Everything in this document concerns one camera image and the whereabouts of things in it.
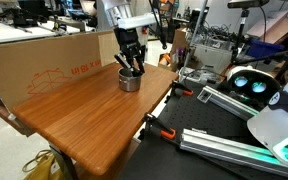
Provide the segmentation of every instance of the machine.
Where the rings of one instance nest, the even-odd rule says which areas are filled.
[[[156,14],[159,13],[157,1],[151,2],[150,0],[153,13],[135,17],[133,17],[129,0],[102,1],[108,22],[114,28],[116,39],[120,45],[120,53],[114,56],[115,59],[124,68],[130,69],[133,77],[141,76],[145,73],[144,59],[146,46],[139,43],[136,28],[154,23],[159,24],[158,15]],[[163,44],[163,49],[166,49],[166,40],[163,34],[161,34],[160,40]],[[135,67],[134,60],[137,62],[138,68]]]
[[[127,0],[102,0],[104,3],[104,8],[106,11],[109,24],[114,28],[114,32],[117,41],[120,45],[120,52],[115,55],[117,61],[124,67],[132,71],[134,77],[141,76],[145,73],[144,70],[144,56],[145,56],[145,45],[141,45],[138,41],[138,36],[136,32],[136,27],[141,27],[149,24],[158,22],[158,15],[154,12],[154,5],[152,5],[153,13],[145,14],[143,16],[133,17],[130,10],[130,1]],[[242,8],[246,10],[249,7],[260,7],[268,3],[268,0],[232,0],[228,7],[229,8]],[[243,26],[245,23],[245,18],[242,15]],[[165,48],[165,38],[161,37],[161,42],[163,48]],[[138,69],[134,65],[134,60],[138,64]],[[233,64],[238,64],[236,59],[233,59]],[[240,74],[233,78],[232,81],[236,86],[242,86],[247,82],[243,78],[248,74]],[[264,91],[263,88],[258,86],[257,81],[252,81],[251,87],[259,89],[259,91]],[[261,112],[245,107],[242,104],[234,101],[233,99],[219,94],[216,90],[211,88],[205,88],[204,94],[201,94],[200,100],[207,103],[208,100],[215,104],[226,105],[228,110],[234,110],[236,114],[241,114],[244,120],[247,120],[247,125],[253,136],[259,140],[267,149],[249,146],[246,144],[241,144],[233,142],[230,140],[224,140],[218,137],[210,136],[201,132],[193,132],[184,129],[181,136],[180,149],[188,150],[191,152],[203,154],[206,156],[216,157],[219,159],[227,160],[230,162],[252,166],[264,171],[279,174],[288,177],[288,84],[285,88],[273,95],[269,105],[264,108]],[[145,122],[156,121],[155,117],[146,115],[143,118]],[[162,129],[166,129],[167,132],[174,138],[175,132],[166,127],[166,125],[158,122],[158,126]]]
[[[280,162],[288,165],[288,83],[247,125],[259,142]]]

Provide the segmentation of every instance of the metal frame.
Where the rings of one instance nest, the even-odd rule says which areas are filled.
[[[197,99],[206,103],[211,101],[212,103],[220,106],[221,108],[231,112],[232,114],[240,117],[244,120],[249,120],[251,117],[257,115],[259,112],[243,103],[236,101],[235,99],[222,94],[215,89],[205,86],[201,93],[197,96]]]
[[[180,149],[288,177],[288,166],[279,162],[267,149],[188,129],[183,130]]]
[[[54,157],[60,166],[63,175],[66,180],[78,180],[78,175],[75,170],[74,164],[72,162],[72,159],[66,155],[63,151],[61,151],[58,147],[56,147],[54,144],[49,143],[52,153],[54,154]]]
[[[206,5],[208,3],[208,0],[204,0],[203,1],[203,4],[202,4],[202,7],[201,7],[201,12],[204,12],[205,9],[206,9]],[[194,41],[195,41],[195,38],[196,38],[196,33],[197,33],[197,29],[198,29],[198,25],[201,24],[202,20],[203,20],[203,17],[204,17],[204,13],[201,13],[197,19],[197,22],[196,22],[196,26],[195,26],[195,29],[194,29],[194,32],[193,32],[193,35],[192,35],[192,39],[190,41],[190,48],[194,45]],[[183,72],[185,72],[185,69],[188,65],[188,62],[190,61],[191,59],[191,55],[190,53],[188,53],[186,55],[186,58],[185,58],[185,61],[184,61],[184,66],[183,66]]]

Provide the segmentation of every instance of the green light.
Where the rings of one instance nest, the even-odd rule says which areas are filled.
[[[244,76],[239,76],[235,79],[234,83],[237,87],[243,87],[247,84],[248,80]]]
[[[255,93],[261,93],[261,92],[265,91],[265,89],[266,89],[266,84],[262,83],[262,82],[255,82],[252,85],[252,90]]]

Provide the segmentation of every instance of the metal cup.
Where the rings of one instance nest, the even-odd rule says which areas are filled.
[[[133,77],[130,69],[122,68],[118,71],[120,88],[127,92],[137,91],[141,86],[141,77]]]

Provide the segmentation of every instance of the wooden tabletop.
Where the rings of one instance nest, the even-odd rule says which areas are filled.
[[[119,89],[119,64],[35,96],[14,114],[95,175],[104,174],[178,75],[145,65],[139,91]]]

